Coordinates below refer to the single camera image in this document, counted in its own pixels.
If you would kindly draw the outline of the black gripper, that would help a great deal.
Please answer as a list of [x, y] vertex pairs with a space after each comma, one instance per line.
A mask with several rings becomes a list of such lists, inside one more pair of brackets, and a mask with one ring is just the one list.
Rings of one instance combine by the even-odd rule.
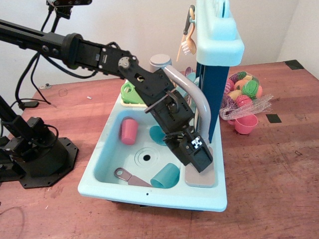
[[206, 143], [198, 133], [193, 133], [190, 121], [194, 113], [177, 90], [161, 92], [157, 96], [144, 96], [150, 113], [165, 133], [164, 142], [178, 160], [192, 164], [198, 173], [213, 161]]

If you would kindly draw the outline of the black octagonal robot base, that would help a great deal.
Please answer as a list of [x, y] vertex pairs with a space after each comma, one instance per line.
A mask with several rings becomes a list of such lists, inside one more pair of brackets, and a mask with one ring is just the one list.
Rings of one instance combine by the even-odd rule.
[[25, 189], [49, 187], [73, 170], [78, 147], [41, 118], [17, 116], [4, 125], [14, 134], [0, 139], [1, 182], [18, 181]]

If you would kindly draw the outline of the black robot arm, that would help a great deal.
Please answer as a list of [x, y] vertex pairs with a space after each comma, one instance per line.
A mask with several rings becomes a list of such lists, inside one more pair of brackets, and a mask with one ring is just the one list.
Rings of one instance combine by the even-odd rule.
[[164, 142], [183, 165], [191, 163], [202, 172], [213, 162], [207, 143], [189, 124], [194, 118], [193, 111], [163, 69], [149, 72], [139, 66], [138, 59], [129, 51], [114, 43], [103, 45], [86, 41], [77, 33], [66, 36], [44, 33], [2, 20], [0, 39], [62, 60], [70, 68], [87, 68], [127, 79], [148, 106], [146, 111], [165, 133]]

